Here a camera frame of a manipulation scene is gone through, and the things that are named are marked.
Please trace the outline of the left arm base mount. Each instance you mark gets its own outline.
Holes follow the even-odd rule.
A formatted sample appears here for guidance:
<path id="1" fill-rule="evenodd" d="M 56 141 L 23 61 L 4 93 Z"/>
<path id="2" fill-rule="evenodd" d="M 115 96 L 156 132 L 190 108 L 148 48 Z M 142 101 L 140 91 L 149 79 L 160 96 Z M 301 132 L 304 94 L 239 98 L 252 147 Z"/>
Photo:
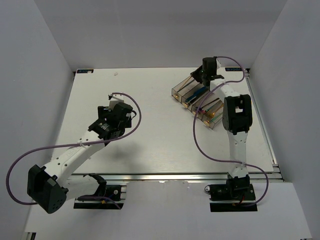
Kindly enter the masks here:
<path id="1" fill-rule="evenodd" d="M 90 173 L 84 175 L 98 183 L 98 188 L 91 195 L 85 194 L 75 199 L 73 208 L 83 210 L 121 210 L 126 199 L 127 186 L 109 184 L 100 175 Z"/>

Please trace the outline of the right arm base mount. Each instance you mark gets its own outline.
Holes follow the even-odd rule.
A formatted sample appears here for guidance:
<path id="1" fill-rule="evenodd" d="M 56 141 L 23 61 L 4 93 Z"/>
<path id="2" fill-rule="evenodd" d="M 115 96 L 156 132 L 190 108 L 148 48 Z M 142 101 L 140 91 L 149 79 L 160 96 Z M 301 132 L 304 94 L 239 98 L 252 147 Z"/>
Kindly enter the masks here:
<path id="1" fill-rule="evenodd" d="M 229 177 L 224 184 L 204 187 L 212 213 L 256 212 L 256 195 L 250 177 Z"/>

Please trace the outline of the blue knife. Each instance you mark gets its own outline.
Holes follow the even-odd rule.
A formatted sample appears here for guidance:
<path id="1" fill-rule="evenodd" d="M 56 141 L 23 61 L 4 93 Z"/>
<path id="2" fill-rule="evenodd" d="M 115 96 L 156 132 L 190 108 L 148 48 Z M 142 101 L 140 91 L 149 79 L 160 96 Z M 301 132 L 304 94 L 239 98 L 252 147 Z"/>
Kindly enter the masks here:
<path id="1" fill-rule="evenodd" d="M 191 96 L 189 96 L 189 97 L 185 100 L 185 102 L 186 102 L 186 103 L 191 102 L 193 99 L 195 99 L 198 95 L 204 93 L 206 90 L 207 90 L 207 87 L 206 87 L 206 86 L 203 86 L 202 88 L 196 90 Z"/>

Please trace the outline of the iridescent fork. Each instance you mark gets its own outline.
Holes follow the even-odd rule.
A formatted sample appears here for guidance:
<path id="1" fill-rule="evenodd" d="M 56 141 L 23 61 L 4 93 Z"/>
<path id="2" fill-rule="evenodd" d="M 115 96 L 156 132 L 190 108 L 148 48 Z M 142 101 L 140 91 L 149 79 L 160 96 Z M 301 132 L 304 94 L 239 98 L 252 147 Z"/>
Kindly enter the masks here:
<path id="1" fill-rule="evenodd" d="M 219 112 L 219 113 L 215 113 L 214 115 L 213 115 L 213 117 L 210 119 L 210 120 L 207 120 L 206 122 L 207 123 L 212 123 L 212 122 L 214 122 L 219 116 L 221 116 L 223 113 L 222 112 Z"/>

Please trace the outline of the orange chopstick diagonal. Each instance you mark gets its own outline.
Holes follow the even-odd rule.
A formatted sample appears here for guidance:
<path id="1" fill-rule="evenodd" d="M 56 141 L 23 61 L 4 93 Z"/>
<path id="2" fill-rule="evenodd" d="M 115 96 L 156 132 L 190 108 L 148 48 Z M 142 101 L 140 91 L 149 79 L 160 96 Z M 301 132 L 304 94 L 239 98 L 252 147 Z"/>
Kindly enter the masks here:
<path id="1" fill-rule="evenodd" d="M 184 81 L 182 86 L 178 89 L 178 91 L 182 90 L 187 84 L 189 84 L 189 82 L 193 80 L 193 77 L 190 75 L 188 76 Z"/>

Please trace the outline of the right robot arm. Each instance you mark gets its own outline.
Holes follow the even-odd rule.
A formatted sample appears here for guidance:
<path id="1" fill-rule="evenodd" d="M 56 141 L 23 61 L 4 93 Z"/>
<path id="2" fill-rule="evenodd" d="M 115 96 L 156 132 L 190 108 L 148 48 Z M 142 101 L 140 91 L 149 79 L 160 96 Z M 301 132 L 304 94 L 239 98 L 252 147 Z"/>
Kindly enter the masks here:
<path id="1" fill-rule="evenodd" d="M 218 59 L 228 59 L 235 62 L 242 72 L 239 80 L 225 80 L 218 74 Z M 250 127 L 253 123 L 252 100 L 248 94 L 240 94 L 230 84 L 240 83 L 245 79 L 246 73 L 241 64 L 231 57 L 214 56 L 202 59 L 202 69 L 199 71 L 203 86 L 209 90 L 200 102 L 212 94 L 223 102 L 222 125 L 227 132 L 229 140 L 229 160 L 220 160 L 210 157 L 210 160 L 230 164 L 226 180 L 226 195 L 236 200 L 250 187 L 250 177 L 247 163 L 246 143 Z"/>

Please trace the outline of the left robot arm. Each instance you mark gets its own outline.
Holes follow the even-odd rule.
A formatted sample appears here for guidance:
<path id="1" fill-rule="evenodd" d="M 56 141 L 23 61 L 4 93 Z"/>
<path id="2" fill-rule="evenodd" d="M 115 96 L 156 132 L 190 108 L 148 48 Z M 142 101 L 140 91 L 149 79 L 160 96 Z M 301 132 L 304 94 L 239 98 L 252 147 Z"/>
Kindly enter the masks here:
<path id="1" fill-rule="evenodd" d="M 86 160 L 102 150 L 109 140 L 121 137 L 131 127 L 133 107 L 117 102 L 111 108 L 99 106 L 98 119 L 78 142 L 55 160 L 28 171 L 27 194 L 48 214 L 56 212 L 67 200 L 99 200 L 106 195 L 107 182 L 96 173 L 69 179 Z"/>

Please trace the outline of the black spoon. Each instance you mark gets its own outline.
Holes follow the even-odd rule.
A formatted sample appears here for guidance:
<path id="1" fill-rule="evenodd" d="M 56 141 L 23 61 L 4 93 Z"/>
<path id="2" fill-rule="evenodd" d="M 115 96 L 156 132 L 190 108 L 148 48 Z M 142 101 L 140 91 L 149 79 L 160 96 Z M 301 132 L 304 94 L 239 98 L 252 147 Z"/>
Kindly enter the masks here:
<path id="1" fill-rule="evenodd" d="M 217 102 L 217 101 L 219 101 L 218 98 L 216 98 L 215 100 L 212 100 L 211 102 L 208 102 L 207 104 L 201 106 L 200 109 L 203 109 L 203 108 L 205 108 L 206 106 L 211 105 L 211 104 L 213 104 L 213 103 L 215 103 L 215 102 Z"/>

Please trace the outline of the black knife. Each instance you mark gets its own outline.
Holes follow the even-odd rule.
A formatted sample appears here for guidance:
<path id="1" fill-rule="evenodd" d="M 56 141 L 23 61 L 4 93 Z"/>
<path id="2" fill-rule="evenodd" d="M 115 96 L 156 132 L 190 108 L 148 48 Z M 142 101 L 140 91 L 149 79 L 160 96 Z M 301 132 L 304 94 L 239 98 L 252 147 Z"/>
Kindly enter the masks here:
<path id="1" fill-rule="evenodd" d="M 186 105 L 189 106 L 189 105 L 193 104 L 193 102 L 195 102 L 201 95 L 202 95 L 202 93 L 197 93 L 197 94 L 191 95 L 190 97 L 188 97 L 185 100 Z"/>

